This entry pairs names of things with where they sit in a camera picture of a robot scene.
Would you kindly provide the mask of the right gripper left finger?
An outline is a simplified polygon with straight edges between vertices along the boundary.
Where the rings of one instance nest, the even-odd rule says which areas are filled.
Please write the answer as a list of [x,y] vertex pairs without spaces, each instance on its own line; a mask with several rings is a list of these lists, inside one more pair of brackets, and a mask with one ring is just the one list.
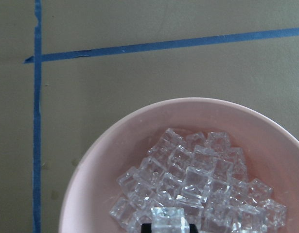
[[141,225],[141,233],[151,233],[151,223],[143,223]]

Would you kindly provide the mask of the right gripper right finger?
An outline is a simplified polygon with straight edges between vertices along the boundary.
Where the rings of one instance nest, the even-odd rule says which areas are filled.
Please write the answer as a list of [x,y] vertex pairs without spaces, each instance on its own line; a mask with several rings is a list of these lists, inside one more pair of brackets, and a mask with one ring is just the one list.
[[195,224],[189,224],[189,226],[190,226],[189,233],[198,233],[198,229]]

